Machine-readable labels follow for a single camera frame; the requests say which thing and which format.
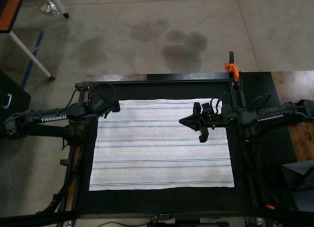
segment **striped towel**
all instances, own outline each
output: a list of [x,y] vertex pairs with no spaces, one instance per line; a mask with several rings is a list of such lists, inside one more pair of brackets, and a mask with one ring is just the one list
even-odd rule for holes
[[89,190],[234,187],[226,129],[200,143],[179,124],[194,102],[209,101],[120,101],[119,113],[99,118]]

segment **black box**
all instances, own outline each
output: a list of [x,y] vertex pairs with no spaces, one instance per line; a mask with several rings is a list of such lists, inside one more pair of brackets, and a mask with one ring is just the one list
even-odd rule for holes
[[0,71],[0,121],[28,110],[30,95]]

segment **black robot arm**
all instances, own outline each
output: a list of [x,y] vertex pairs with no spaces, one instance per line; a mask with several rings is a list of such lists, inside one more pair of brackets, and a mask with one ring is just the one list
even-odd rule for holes
[[217,110],[214,111],[210,103],[202,106],[200,103],[194,103],[193,114],[179,120],[180,124],[201,131],[200,142],[207,141],[208,128],[238,126],[244,130],[248,139],[265,130],[298,122],[314,122],[314,101],[287,102],[278,107],[253,112],[242,108],[235,109],[232,104],[224,104],[220,114]]
[[[9,139],[18,139],[28,135],[62,137],[69,145],[81,141],[82,134],[79,129],[79,123],[85,118],[97,118],[108,115],[109,112],[119,112],[120,105],[114,96],[107,98],[106,95],[99,94],[94,88],[105,83],[82,82],[75,85],[76,90],[73,92],[71,100],[76,91],[80,92],[79,102],[68,105],[61,109],[51,109],[45,111],[26,111],[17,113],[6,119],[1,124],[1,137]],[[69,120],[65,127],[49,126],[41,124],[43,122]]]

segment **table leg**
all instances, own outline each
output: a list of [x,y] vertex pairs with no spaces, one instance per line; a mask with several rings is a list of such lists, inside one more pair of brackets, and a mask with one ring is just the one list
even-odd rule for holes
[[57,6],[59,12],[65,17],[69,18],[69,13],[65,11],[60,0],[53,0],[54,4]]
[[40,63],[40,61],[31,53],[30,50],[22,43],[22,41],[11,31],[9,33],[13,41],[29,56],[29,58],[41,69],[49,80],[54,81],[54,77],[46,70],[46,68]]

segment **black tabletop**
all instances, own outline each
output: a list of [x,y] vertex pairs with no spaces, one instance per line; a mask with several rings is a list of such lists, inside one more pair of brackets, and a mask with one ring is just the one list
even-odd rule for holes
[[[189,78],[188,75],[154,75],[147,77],[151,81],[141,83],[115,82],[119,100],[129,99],[193,99],[219,98],[225,91],[230,91],[230,81],[227,74],[210,74],[210,79],[201,81],[172,81]],[[274,83],[270,73],[243,73],[243,90],[246,101],[263,93],[270,93],[271,99],[266,106],[279,105]],[[293,145],[287,127],[274,130],[266,136],[266,149],[261,149],[261,156],[265,159],[263,169],[271,171],[266,175],[270,186],[278,193],[283,189],[283,177],[280,164],[296,161]],[[123,217],[133,214],[137,217],[151,216],[161,213],[172,214],[173,217],[193,213],[197,217],[206,216],[210,212],[235,213],[242,215],[253,208],[250,188],[242,157],[243,146],[239,141],[238,131],[227,128],[227,137],[231,164],[233,169],[234,188],[173,188],[162,190],[106,190],[88,191],[92,168],[94,144],[97,136],[97,122],[87,128],[87,140],[84,146],[82,168],[78,180],[78,193],[75,209],[82,217],[102,215],[106,217]]]

